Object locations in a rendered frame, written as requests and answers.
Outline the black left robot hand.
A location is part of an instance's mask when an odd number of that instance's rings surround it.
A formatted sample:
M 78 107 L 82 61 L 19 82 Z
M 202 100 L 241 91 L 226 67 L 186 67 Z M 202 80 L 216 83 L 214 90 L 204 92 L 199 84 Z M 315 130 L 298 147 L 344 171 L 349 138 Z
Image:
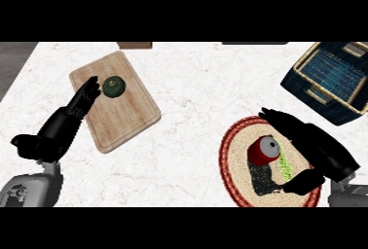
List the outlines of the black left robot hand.
M 47 119 L 35 135 L 19 134 L 12 139 L 23 159 L 53 162 L 66 154 L 81 120 L 100 94 L 97 77 L 91 76 L 78 88 L 74 98 Z

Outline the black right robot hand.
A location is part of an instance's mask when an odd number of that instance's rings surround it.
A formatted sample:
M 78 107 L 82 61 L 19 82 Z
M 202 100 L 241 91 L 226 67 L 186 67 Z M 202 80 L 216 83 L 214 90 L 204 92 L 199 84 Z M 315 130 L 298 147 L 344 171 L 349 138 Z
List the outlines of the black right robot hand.
M 288 139 L 292 147 L 312 164 L 283 185 L 283 192 L 304 196 L 323 183 L 325 178 L 340 182 L 359 168 L 359 164 L 338 140 L 315 124 L 295 116 L 261 108 L 258 117 Z

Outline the red can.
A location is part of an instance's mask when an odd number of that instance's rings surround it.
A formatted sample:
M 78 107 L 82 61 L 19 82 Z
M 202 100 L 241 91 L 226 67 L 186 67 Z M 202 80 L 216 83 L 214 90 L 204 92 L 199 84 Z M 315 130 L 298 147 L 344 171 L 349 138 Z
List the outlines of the red can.
M 247 149 L 247 159 L 254 165 L 269 164 L 279 154 L 279 143 L 272 135 L 260 136 Z

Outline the round woven red-rimmed placemat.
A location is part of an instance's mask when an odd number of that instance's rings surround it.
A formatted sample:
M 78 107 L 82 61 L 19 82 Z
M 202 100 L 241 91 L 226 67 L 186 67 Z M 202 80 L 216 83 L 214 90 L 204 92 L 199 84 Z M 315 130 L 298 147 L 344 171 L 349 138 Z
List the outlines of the round woven red-rimmed placemat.
M 267 122 L 257 116 L 244 118 L 230 126 L 218 152 L 220 172 L 230 197 L 238 206 L 315 207 L 319 202 L 320 187 L 304 196 L 285 193 L 272 187 L 261 196 L 255 193 L 247 163 L 247 149 L 264 135 L 275 137 L 281 145 L 281 157 L 269 162 L 270 173 L 260 173 L 263 180 L 257 182 L 255 186 L 264 188 L 266 178 L 282 185 L 304 169 L 313 168 L 286 138 Z

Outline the dark blue wicker basket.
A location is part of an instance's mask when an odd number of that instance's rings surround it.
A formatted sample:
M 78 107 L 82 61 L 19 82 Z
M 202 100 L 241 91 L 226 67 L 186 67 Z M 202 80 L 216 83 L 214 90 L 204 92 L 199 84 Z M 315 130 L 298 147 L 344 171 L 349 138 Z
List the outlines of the dark blue wicker basket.
M 316 42 L 281 86 L 334 124 L 368 113 L 368 42 Z

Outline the pale wooden cutting board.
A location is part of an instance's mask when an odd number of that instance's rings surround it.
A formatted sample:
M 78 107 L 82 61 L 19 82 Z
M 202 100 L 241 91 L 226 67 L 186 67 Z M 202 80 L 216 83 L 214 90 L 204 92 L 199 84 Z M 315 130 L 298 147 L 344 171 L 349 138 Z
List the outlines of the pale wooden cutting board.
M 69 74 L 74 89 L 91 76 L 99 84 L 118 76 L 127 85 L 118 97 L 99 95 L 84 118 L 96 148 L 106 154 L 158 122 L 161 111 L 122 52 L 108 54 Z

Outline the dark green round vegetable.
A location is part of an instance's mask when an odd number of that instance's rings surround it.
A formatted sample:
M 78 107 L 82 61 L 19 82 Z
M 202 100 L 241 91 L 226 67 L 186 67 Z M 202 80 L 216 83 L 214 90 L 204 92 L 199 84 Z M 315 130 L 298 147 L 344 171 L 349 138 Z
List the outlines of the dark green round vegetable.
M 118 97 L 125 91 L 125 86 L 125 81 L 119 76 L 109 77 L 102 85 L 103 94 L 111 98 Z

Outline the dark grey appliance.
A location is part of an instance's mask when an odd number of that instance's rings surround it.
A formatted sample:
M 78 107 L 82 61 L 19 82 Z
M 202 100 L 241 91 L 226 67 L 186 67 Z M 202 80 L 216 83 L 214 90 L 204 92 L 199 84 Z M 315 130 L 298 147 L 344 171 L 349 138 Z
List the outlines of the dark grey appliance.
M 0 100 L 35 48 L 35 42 L 0 42 Z

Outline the brown wooden block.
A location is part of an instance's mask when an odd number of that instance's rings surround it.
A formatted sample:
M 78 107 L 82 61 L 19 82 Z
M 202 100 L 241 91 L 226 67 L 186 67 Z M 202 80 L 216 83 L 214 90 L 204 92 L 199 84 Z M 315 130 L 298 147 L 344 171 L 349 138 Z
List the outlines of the brown wooden block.
M 152 42 L 116 42 L 121 50 L 152 49 Z

